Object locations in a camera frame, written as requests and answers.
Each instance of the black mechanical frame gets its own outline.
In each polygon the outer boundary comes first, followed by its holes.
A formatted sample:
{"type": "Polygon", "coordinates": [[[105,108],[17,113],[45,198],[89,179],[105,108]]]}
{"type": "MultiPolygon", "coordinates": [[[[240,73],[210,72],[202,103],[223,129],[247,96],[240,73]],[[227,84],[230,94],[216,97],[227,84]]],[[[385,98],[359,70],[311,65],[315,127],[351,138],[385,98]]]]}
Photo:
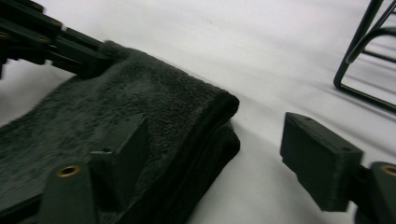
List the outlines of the black mechanical frame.
{"type": "Polygon", "coordinates": [[[341,61],[341,64],[337,70],[337,73],[334,77],[333,84],[334,86],[347,94],[350,94],[360,100],[363,100],[364,102],[370,103],[372,105],[376,105],[382,109],[385,109],[391,113],[396,113],[396,105],[389,103],[387,101],[384,101],[382,99],[379,99],[377,97],[374,97],[373,95],[367,94],[362,91],[358,91],[354,88],[348,87],[347,85],[342,83],[342,79],[344,75],[346,74],[346,71],[348,67],[357,59],[357,57],[361,54],[367,54],[373,57],[376,57],[378,59],[382,59],[391,63],[396,63],[396,59],[390,58],[388,56],[372,52],[370,50],[366,50],[366,46],[372,41],[373,39],[384,36],[384,35],[390,35],[390,36],[396,36],[396,27],[388,27],[384,28],[382,25],[384,22],[387,20],[387,18],[393,14],[394,8],[396,8],[396,0],[392,1],[392,3],[389,5],[387,10],[384,12],[384,14],[379,18],[379,20],[375,23],[375,25],[372,27],[370,32],[368,32],[375,15],[377,14],[379,8],[381,7],[383,3],[383,0],[371,0],[369,6],[366,9],[366,12],[364,13],[364,16],[361,20],[361,23],[356,30],[356,33],[354,34],[352,41],[349,44],[349,47],[346,51],[346,54],[343,58],[343,61],[341,61]]]}

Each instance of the black metal bar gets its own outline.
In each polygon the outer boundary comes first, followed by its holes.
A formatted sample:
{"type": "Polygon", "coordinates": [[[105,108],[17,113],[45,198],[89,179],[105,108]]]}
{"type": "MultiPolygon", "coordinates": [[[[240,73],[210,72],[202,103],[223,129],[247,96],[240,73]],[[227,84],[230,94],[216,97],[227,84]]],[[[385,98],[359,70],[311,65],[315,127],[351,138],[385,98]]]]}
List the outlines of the black metal bar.
{"type": "Polygon", "coordinates": [[[363,100],[369,104],[372,104],[372,105],[375,105],[381,109],[387,110],[390,113],[396,114],[396,105],[391,104],[387,101],[381,100],[381,99],[374,97],[372,95],[369,95],[365,92],[350,88],[344,84],[341,84],[339,90],[343,91],[353,97],[356,97],[357,99],[363,100]]]}
{"type": "Polygon", "coordinates": [[[384,22],[388,19],[388,17],[390,16],[390,14],[392,14],[393,10],[396,8],[396,0],[394,0],[389,7],[387,8],[387,10],[385,10],[385,12],[382,14],[382,16],[378,19],[378,21],[375,23],[375,25],[373,26],[373,28],[371,29],[371,31],[374,31],[378,28],[380,28],[384,22]]]}
{"type": "Polygon", "coordinates": [[[383,0],[371,0],[369,6],[367,7],[363,18],[361,19],[361,23],[359,24],[358,29],[356,30],[353,38],[349,44],[348,49],[346,50],[346,54],[341,61],[341,64],[337,70],[337,73],[334,77],[333,84],[334,86],[342,90],[341,81],[344,77],[345,72],[347,71],[349,64],[346,62],[349,53],[355,48],[356,44],[361,40],[361,38],[367,33],[370,28],[373,19],[375,18],[376,13],[382,5],[383,0]]]}
{"type": "Polygon", "coordinates": [[[370,41],[383,35],[396,36],[396,28],[380,28],[365,35],[358,42],[358,44],[356,44],[355,48],[350,52],[350,54],[346,57],[346,63],[355,62],[355,60],[363,52],[363,50],[370,43],[370,41]]]}
{"type": "Polygon", "coordinates": [[[386,55],[378,54],[378,53],[375,53],[375,52],[367,50],[367,49],[364,49],[361,53],[373,56],[373,57],[378,58],[378,59],[385,60],[385,61],[390,62],[390,63],[396,63],[396,59],[394,59],[394,58],[390,58],[390,57],[388,57],[386,55]]]}

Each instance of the white table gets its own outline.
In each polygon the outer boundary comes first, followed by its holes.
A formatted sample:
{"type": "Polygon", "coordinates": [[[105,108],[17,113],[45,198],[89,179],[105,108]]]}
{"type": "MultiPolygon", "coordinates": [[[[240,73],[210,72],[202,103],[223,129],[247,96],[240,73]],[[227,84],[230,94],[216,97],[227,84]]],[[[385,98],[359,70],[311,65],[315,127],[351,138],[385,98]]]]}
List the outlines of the white table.
{"type": "MultiPolygon", "coordinates": [[[[364,150],[366,166],[396,162],[396,117],[332,85],[368,0],[36,1],[67,27],[143,50],[240,99],[233,124],[241,151],[190,224],[353,223],[354,205],[348,213],[322,213],[282,163],[287,111],[316,119],[364,150]]],[[[365,88],[361,77],[369,77],[396,86],[394,65],[375,70],[368,60],[351,68],[352,76],[360,74],[349,81],[365,88]]],[[[10,62],[0,81],[0,125],[71,76],[49,65],[10,62]]]]}

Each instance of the black plastic bracket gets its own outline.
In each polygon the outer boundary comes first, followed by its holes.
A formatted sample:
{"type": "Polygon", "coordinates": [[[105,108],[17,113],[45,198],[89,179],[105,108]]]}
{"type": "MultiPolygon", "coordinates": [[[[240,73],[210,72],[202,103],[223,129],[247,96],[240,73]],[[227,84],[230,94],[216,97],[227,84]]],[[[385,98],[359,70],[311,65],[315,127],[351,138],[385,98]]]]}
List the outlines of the black plastic bracket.
{"type": "Polygon", "coordinates": [[[0,63],[46,60],[84,78],[100,76],[111,60],[98,52],[101,42],[65,28],[43,14],[44,8],[26,0],[0,0],[0,63]]]}
{"type": "Polygon", "coordinates": [[[361,166],[363,151],[315,120],[286,113],[280,155],[323,211],[358,207],[358,224],[396,224],[396,165],[361,166]]]}

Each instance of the folded towel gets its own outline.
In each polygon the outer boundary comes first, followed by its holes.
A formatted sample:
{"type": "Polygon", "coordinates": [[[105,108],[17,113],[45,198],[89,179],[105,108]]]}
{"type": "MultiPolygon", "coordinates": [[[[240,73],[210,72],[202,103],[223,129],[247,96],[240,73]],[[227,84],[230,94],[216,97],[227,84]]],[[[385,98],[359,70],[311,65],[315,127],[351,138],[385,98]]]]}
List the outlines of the folded towel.
{"type": "Polygon", "coordinates": [[[239,150],[236,97],[139,50],[106,42],[100,51],[114,60],[101,76],[71,78],[0,129],[0,216],[40,195],[53,167],[88,161],[133,114],[147,115],[148,162],[129,209],[101,212],[101,223],[185,223],[239,150]]]}

